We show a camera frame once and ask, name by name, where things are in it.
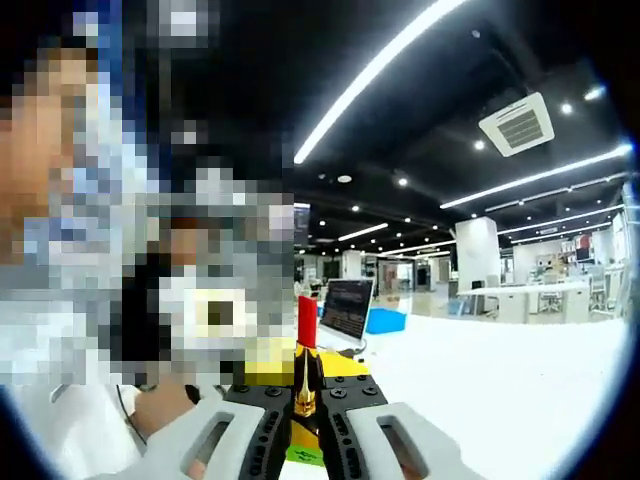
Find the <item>monitor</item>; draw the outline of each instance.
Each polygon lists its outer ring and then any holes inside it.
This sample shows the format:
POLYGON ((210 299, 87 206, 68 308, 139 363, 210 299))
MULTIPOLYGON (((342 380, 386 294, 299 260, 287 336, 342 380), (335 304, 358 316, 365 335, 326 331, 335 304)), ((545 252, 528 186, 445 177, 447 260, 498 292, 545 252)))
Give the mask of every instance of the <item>monitor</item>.
POLYGON ((293 204, 293 242, 296 246, 306 247, 309 244, 309 210, 307 203, 293 204))
POLYGON ((373 280, 329 280, 320 325, 349 337, 364 335, 373 294, 373 280))

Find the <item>pillar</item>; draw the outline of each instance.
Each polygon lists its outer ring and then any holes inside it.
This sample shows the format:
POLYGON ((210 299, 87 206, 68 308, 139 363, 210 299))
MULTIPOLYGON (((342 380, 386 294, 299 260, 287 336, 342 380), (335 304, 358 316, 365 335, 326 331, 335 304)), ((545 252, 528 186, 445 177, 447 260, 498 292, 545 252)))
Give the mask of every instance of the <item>pillar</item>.
POLYGON ((342 253, 342 274, 340 278, 362 278, 362 256, 357 250, 342 253))
POLYGON ((456 223, 458 291, 471 290, 471 283, 497 276, 500 282, 500 246, 496 222, 487 217, 456 223))

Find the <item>gold cylindrical object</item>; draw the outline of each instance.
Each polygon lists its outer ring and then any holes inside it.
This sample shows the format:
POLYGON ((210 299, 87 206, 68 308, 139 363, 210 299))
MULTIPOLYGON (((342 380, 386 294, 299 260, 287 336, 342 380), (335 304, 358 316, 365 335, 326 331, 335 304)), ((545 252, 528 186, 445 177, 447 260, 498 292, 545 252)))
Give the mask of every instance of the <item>gold cylindrical object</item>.
POLYGON ((316 392, 322 381, 319 361, 315 348, 298 344, 293 374, 295 395, 293 411, 301 417, 310 417, 316 412, 316 392))

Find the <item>green object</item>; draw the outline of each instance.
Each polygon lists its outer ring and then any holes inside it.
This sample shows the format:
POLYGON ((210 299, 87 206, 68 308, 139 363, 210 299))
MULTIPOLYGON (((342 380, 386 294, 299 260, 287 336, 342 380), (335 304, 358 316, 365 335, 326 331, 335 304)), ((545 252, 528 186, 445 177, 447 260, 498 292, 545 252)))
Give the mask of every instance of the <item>green object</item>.
POLYGON ((315 448, 291 446, 287 450, 287 460, 290 462, 306 463, 307 465, 324 467, 322 450, 315 448))

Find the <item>ceiling air conditioner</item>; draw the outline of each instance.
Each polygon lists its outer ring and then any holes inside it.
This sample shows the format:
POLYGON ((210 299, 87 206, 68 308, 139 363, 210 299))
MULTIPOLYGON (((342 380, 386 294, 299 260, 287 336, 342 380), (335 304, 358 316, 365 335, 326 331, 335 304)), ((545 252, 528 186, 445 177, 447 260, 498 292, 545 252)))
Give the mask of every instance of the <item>ceiling air conditioner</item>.
POLYGON ((480 120, 478 126, 505 157, 555 137, 549 112, 538 92, 480 120))

